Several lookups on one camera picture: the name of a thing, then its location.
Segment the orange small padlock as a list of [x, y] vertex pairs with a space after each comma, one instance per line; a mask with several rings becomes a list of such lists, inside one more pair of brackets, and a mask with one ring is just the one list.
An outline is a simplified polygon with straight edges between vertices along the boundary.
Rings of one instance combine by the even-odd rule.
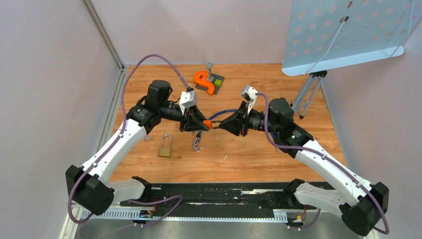
[[207, 120], [204, 120], [203, 121], [203, 124], [207, 127], [207, 128], [209, 128], [209, 129], [217, 129], [217, 128], [219, 128], [219, 124], [221, 123], [221, 121], [220, 120], [210, 120], [210, 119], [207, 119]]

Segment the blue cable lock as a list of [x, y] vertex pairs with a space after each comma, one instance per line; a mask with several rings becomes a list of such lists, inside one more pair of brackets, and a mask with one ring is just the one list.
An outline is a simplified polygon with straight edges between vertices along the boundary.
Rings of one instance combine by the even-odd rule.
[[[223, 111], [217, 112], [214, 115], [210, 116], [209, 119], [212, 120], [219, 115], [222, 115], [222, 114], [225, 114], [225, 113], [233, 113], [233, 112], [236, 112], [236, 110], [235, 109], [223, 110]], [[198, 131], [198, 133], [196, 134], [194, 142], [193, 142], [193, 146], [199, 145], [199, 142], [200, 142], [200, 139], [201, 139], [201, 133], [202, 133], [202, 131]]]

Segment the small brass padlock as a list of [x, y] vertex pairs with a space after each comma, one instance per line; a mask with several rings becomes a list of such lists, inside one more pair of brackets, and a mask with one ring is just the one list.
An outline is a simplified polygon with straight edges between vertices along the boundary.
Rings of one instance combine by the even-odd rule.
[[166, 134], [161, 139], [161, 144], [160, 144], [157, 156], [169, 158], [171, 157], [171, 153], [172, 153], [172, 136], [169, 134]]

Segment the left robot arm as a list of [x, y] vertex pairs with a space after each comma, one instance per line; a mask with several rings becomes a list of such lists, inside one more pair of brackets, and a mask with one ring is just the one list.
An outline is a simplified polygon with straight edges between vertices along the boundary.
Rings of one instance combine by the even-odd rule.
[[112, 204], [135, 200], [146, 206], [152, 201], [147, 182], [140, 177], [111, 182], [110, 177], [127, 156], [163, 119], [179, 122], [180, 131], [208, 131], [206, 117], [197, 107], [198, 95], [192, 88], [181, 93], [178, 102], [169, 100], [169, 82], [154, 80], [126, 114], [117, 132], [88, 161], [71, 165], [66, 173], [70, 207], [73, 202], [94, 215], [103, 214]]

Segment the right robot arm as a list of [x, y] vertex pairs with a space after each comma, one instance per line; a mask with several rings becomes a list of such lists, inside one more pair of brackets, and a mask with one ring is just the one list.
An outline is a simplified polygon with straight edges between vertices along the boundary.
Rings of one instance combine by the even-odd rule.
[[272, 99], [265, 112], [249, 111], [248, 106], [242, 102], [218, 127], [236, 136], [246, 136], [250, 129], [268, 131], [271, 144], [313, 169], [332, 187], [322, 189], [295, 179], [284, 194], [287, 206], [296, 208], [303, 204], [327, 211], [363, 237], [376, 230], [379, 221], [386, 221], [389, 188], [382, 182], [372, 183], [362, 178], [333, 158], [294, 122], [294, 111], [286, 99]]

